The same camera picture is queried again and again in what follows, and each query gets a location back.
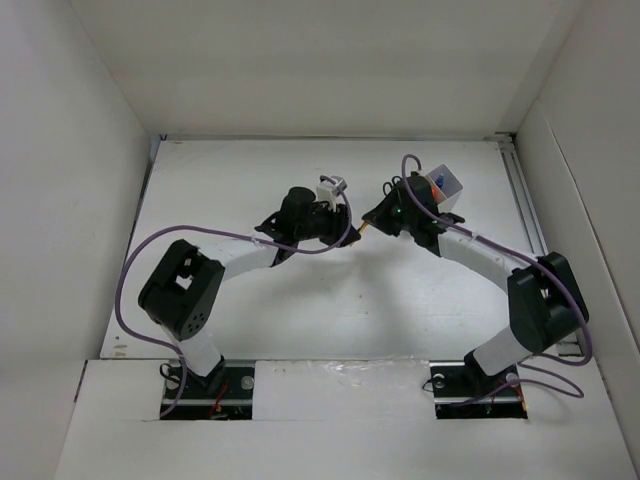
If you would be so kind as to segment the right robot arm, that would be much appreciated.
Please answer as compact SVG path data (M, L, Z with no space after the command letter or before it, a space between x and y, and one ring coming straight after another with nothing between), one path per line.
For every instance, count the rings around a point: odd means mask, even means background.
M462 381L477 402L509 387L509 370L568 335L588 330L589 313L569 261L557 252L534 256L506 247L466 226L444 209L440 185L417 171L385 183L383 198L365 224L397 237L408 234L433 255L466 267L507 298L504 328L464 358Z

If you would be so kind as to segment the black handled scissors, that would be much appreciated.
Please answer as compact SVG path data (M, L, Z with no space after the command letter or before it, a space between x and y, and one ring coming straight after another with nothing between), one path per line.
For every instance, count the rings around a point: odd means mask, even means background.
M382 185L383 195L384 196L388 195L400 181L401 181L401 177L395 175L389 181L384 182Z

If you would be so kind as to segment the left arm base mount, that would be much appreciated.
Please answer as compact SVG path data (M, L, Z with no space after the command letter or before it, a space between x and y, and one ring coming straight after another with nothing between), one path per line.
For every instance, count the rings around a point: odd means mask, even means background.
M159 373L164 380L160 403L161 420L245 421L253 415L256 362L222 359L208 377L188 374L181 395L182 368L162 363Z

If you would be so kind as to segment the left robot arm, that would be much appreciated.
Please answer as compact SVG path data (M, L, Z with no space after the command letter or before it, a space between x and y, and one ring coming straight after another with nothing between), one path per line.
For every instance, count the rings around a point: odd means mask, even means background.
M347 188L340 177L323 177L314 191L293 187L280 209L247 238L197 247L174 241L138 296L138 305L171 337L183 354L188 384L201 396L216 394L224 383L225 359L214 345L207 322L223 282L252 270L276 267L318 240L343 248L360 239L350 208L338 197Z

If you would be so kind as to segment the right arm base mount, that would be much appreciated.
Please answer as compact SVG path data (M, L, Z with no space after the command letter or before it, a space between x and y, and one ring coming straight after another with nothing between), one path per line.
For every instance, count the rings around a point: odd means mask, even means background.
M495 376L476 372L463 361L431 361L422 389L433 395L438 420L527 419L515 366Z

